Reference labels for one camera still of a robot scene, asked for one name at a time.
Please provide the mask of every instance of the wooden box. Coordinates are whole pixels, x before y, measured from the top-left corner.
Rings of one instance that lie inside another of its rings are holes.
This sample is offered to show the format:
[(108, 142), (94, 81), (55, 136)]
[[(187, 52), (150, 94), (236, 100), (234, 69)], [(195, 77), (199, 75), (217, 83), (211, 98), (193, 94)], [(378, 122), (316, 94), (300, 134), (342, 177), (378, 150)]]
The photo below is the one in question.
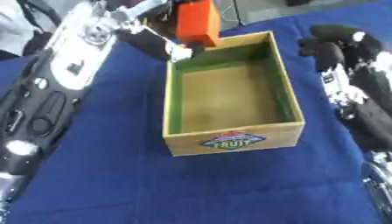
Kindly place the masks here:
[(173, 156), (294, 146), (305, 125), (273, 33), (221, 38), (167, 65), (163, 136)]

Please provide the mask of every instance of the wooden edge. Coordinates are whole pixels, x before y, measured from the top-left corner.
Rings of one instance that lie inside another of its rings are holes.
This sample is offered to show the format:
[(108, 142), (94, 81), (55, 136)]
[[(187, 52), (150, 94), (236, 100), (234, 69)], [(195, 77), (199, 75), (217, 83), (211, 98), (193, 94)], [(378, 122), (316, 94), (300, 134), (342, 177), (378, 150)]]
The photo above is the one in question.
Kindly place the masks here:
[(180, 133), (180, 134), (168, 134), (164, 135), (164, 137), (193, 137), (199, 135), (211, 135), (211, 134), (221, 134), (229, 131), (243, 131), (243, 130), (259, 130), (259, 129), (270, 129), (270, 128), (280, 128), (280, 127), (300, 127), (304, 126), (305, 122), (284, 122), (284, 123), (272, 123), (272, 124), (260, 124), (260, 125), (252, 125), (252, 126), (241, 126), (237, 128), (230, 129), (215, 129), (209, 131), (196, 131), (191, 133)]
[(173, 64), (171, 62), (166, 63), (166, 85), (164, 91), (164, 123), (163, 123), (163, 136), (168, 137), (170, 129), (170, 112), (172, 105), (172, 69)]
[(269, 42), (271, 31), (260, 31), (250, 34), (236, 35), (227, 38), (218, 39), (215, 47), (208, 47), (206, 51), (220, 50), (228, 47), (236, 46), (247, 46), (253, 44), (259, 44), (263, 42)]
[(289, 79), (289, 75), (287, 74), (286, 68), (284, 67), (284, 63), (283, 63), (282, 57), (279, 53), (279, 48), (277, 47), (277, 42), (276, 42), (274, 33), (270, 32), (269, 37), (272, 40), (272, 41), (270, 41), (270, 43), (271, 43), (271, 47), (272, 47), (272, 52), (274, 53), (274, 58), (276, 59), (276, 61), (279, 62), (281, 75), (283, 76), (283, 79), (284, 79), (284, 89), (286, 90), (287, 93), (289, 93), (290, 104), (295, 109), (294, 116), (296, 118), (296, 121), (304, 123), (305, 122), (304, 115), (302, 113), (301, 108), (299, 107), (299, 103), (298, 103), (297, 97), (294, 94), (294, 89), (292, 88), (291, 81)]

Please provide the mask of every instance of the black cable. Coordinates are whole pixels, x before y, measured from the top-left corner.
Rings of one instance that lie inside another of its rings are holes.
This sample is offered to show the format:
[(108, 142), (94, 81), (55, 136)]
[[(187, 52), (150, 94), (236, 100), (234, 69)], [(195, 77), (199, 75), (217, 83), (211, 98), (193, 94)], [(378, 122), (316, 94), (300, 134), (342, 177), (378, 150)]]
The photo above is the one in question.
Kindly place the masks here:
[(235, 15), (237, 16), (238, 25), (245, 25), (241, 20), (240, 11), (238, 10), (237, 0), (233, 0), (233, 6), (235, 10)]

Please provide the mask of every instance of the blue cloth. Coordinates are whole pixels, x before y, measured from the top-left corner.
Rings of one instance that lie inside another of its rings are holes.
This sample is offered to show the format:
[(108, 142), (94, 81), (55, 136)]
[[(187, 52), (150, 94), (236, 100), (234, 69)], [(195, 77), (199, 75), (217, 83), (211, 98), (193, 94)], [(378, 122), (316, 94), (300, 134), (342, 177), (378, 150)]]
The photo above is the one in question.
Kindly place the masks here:
[[(171, 157), (161, 137), (164, 63), (119, 44), (62, 145), (10, 224), (379, 223), (361, 185), (362, 155), (338, 123), (297, 39), (312, 24), (354, 25), (392, 44), (392, 3), (284, 17), (223, 36), (272, 30), (306, 126), (297, 147)], [(0, 64), (0, 88), (25, 59)]]

